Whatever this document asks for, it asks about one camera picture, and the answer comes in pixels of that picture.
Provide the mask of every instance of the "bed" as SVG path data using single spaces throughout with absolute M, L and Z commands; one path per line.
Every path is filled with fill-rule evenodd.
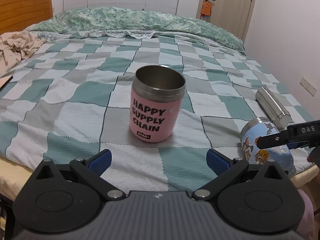
M 22 4 L 28 13 L 21 14 Z M 241 40 L 207 22 L 120 8 L 52 17 L 51 0 L 0 0 L 0 13 L 6 15 L 0 34 L 26 28 L 47 38 L 0 90 L 0 194 L 12 200 L 43 158 L 63 164 L 105 148 L 113 161 L 102 177 L 125 192 L 193 191 L 216 176 L 205 162 L 208 149 L 242 156 L 242 127 L 265 116 L 254 100 L 262 86 L 294 122 L 312 120 L 267 68 L 245 55 Z M 187 85 L 173 134 L 156 144 L 128 129 L 133 75 L 148 64 L 168 65 Z M 319 171 L 306 161 L 308 151 L 292 150 L 296 187 Z

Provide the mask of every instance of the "screw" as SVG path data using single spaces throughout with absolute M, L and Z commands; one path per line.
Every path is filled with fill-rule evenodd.
M 205 198 L 205 197 L 209 197 L 211 194 L 211 192 L 209 190 L 206 189 L 198 189 L 195 191 L 195 195 L 197 197 L 201 197 L 201 198 Z
M 113 189 L 113 190 L 108 191 L 107 195 L 108 195 L 108 197 L 111 197 L 111 198 L 120 198 L 120 197 L 122 197 L 123 192 L 118 189 Z

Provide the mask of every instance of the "triangular hole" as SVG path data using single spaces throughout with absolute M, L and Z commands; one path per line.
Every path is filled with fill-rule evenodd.
M 275 166 L 269 166 L 264 177 L 269 179 L 282 179 Z
M 51 168 L 49 166 L 44 166 L 39 172 L 37 179 L 48 179 L 53 177 L 54 175 L 53 175 L 53 172 L 51 171 Z

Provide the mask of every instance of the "pink cup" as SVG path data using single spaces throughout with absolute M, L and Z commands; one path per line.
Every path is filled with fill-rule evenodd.
M 136 71 L 130 109 L 130 130 L 136 137 L 160 142 L 172 134 L 185 83 L 179 72 L 163 65 L 148 65 Z

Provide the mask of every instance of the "blue cartoon mug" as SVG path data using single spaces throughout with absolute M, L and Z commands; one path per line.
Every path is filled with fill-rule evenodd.
M 293 158 L 287 145 L 259 149 L 256 145 L 261 136 L 278 133 L 276 126 L 266 117 L 257 117 L 248 122 L 240 133 L 244 156 L 251 164 L 264 164 L 268 159 L 276 160 L 282 168 L 290 172 Z

